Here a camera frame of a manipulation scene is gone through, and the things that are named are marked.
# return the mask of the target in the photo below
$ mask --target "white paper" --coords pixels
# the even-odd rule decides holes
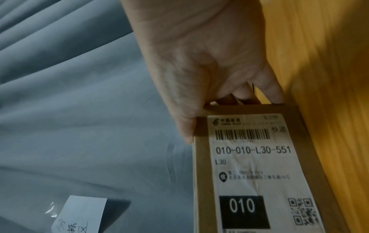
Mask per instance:
[[[107,198],[69,196],[51,227],[53,233],[98,233]]]
[[[209,116],[218,233],[324,233],[281,114]]]

